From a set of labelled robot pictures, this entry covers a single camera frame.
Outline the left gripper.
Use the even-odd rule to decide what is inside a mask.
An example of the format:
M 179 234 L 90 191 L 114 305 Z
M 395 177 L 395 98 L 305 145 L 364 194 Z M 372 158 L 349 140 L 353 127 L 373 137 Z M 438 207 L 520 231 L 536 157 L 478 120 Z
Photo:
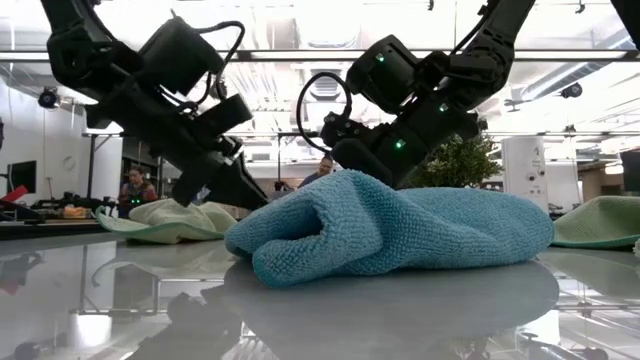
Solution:
M 257 210 L 269 203 L 245 166 L 241 142 L 220 136 L 199 135 L 194 118 L 158 94 L 137 85 L 120 86 L 87 107 L 87 123 L 104 128 L 113 121 L 147 144 L 151 152 L 173 164 L 181 176 L 172 188 L 173 199 L 188 205 L 203 187 L 206 201 Z

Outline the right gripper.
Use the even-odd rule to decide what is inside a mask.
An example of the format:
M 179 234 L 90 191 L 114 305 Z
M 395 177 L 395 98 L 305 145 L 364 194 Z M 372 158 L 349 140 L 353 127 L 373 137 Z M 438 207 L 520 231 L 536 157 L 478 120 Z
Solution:
M 466 140 L 480 132 L 478 116 L 447 102 L 413 105 L 392 123 L 374 128 L 371 150 L 357 139 L 340 140 L 332 157 L 345 169 L 397 187 L 453 135 Z

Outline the blue towel with white tag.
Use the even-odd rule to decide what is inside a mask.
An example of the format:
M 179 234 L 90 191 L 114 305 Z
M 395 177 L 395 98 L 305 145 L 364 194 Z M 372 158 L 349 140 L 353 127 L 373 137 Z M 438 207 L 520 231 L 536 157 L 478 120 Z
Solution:
M 225 234 L 270 287 L 404 268 L 505 266 L 554 240 L 550 217 L 517 196 L 472 188 L 394 190 L 342 170 L 252 212 Z

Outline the green microfiber towel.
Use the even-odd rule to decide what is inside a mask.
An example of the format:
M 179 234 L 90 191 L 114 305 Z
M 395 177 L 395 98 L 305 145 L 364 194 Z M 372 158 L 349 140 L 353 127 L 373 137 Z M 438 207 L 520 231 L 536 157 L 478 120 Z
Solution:
M 600 196 L 554 221 L 554 246 L 616 249 L 640 241 L 640 197 Z
M 96 210 L 95 216 L 109 232 L 127 239 L 169 245 L 183 240 L 221 240 L 226 231 L 237 223 L 216 203 L 183 207 L 173 199 L 138 206 L 130 211 L 128 219 L 107 215 L 103 206 Z

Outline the person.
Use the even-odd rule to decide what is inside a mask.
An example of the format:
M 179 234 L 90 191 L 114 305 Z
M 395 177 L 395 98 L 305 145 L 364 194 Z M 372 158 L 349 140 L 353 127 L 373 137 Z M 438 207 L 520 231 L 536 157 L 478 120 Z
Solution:
M 333 170 L 333 166 L 334 166 L 334 160 L 333 158 L 326 154 L 320 161 L 319 163 L 319 167 L 317 169 L 316 172 L 314 172 L 313 174 L 307 176 L 300 184 L 299 184 L 299 188 L 302 188 L 306 185 L 309 185 L 310 183 L 314 182 L 315 180 L 318 180 L 321 177 L 324 177 L 326 175 L 329 175 L 332 170 Z
M 132 166 L 128 173 L 128 181 L 122 185 L 119 192 L 119 217 L 128 219 L 132 209 L 157 199 L 156 189 L 145 178 L 144 171 L 139 166 Z

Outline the small potted artificial plant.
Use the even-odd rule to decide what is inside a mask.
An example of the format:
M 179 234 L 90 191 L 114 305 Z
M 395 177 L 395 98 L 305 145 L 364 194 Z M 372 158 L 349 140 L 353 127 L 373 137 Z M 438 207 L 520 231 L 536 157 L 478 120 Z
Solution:
M 420 164 L 408 180 L 409 188 L 475 188 L 503 168 L 489 153 L 495 142 L 486 135 L 463 140 L 452 137 Z

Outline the white cylindrical appliance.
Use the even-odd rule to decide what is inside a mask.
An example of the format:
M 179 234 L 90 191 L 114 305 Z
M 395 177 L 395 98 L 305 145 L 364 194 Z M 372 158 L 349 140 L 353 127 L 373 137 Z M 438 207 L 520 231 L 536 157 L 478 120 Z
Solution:
M 530 200 L 549 213 L 544 141 L 516 136 L 501 142 L 504 192 Z

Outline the black screen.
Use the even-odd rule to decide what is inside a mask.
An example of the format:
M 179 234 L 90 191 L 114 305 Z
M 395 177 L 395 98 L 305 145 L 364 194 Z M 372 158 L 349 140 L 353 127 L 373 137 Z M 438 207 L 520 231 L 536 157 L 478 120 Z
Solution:
M 640 193 L 640 151 L 626 151 L 620 154 L 623 166 L 625 192 Z

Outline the black metal rack frame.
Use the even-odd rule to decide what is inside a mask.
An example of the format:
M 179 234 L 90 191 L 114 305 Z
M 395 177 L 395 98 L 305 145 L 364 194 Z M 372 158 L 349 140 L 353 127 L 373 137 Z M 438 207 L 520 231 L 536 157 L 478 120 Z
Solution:
M 123 139 L 115 134 L 84 134 L 81 155 L 81 194 L 116 199 L 121 187 Z
M 300 135 L 279 134 L 276 139 L 277 191 L 298 188 L 317 174 L 324 153 L 309 145 Z

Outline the black aluminium table frame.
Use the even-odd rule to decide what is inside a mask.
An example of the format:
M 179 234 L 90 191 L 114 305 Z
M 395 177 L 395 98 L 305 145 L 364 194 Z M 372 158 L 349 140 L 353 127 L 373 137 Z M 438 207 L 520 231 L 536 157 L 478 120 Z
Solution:
M 0 222 L 0 241 L 74 236 L 101 232 L 105 232 L 105 229 L 96 221 Z

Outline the black wall monitor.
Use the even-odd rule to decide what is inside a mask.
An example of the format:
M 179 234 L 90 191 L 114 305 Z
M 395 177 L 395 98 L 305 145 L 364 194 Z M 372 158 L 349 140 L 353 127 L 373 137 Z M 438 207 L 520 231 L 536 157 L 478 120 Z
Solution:
M 7 191 L 14 191 L 20 186 L 24 186 L 28 194 L 37 192 L 37 162 L 35 160 L 11 163 L 7 166 Z

